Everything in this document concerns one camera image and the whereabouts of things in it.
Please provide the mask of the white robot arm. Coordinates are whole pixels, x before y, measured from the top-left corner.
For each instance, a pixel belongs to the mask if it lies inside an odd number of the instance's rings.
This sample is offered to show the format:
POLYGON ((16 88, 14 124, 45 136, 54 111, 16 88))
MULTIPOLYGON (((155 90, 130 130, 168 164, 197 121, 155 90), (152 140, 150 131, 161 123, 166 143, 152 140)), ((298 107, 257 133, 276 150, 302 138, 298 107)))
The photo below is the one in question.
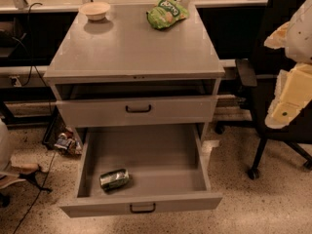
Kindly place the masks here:
POLYGON ((266 38, 264 46, 283 48, 295 62, 290 71, 279 72, 265 118, 268 128, 282 129, 312 100, 312 0, 305 0, 289 21, 266 38))

